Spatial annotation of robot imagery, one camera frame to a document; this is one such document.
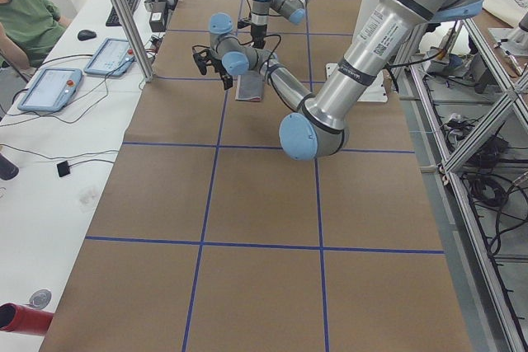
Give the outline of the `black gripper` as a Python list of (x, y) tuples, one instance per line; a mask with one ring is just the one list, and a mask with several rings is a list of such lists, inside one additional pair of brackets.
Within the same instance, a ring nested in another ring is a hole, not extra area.
[(228, 90), (230, 87), (233, 87), (233, 77), (226, 71), (222, 62), (214, 61), (212, 64), (214, 71), (219, 74), (220, 79), (223, 82), (224, 90)]
[(267, 24), (264, 24), (264, 25), (252, 24), (251, 25), (251, 36), (252, 36), (252, 41), (254, 42), (252, 47), (256, 49), (258, 48), (264, 49), (266, 45), (266, 41), (265, 41), (266, 35), (267, 35)]

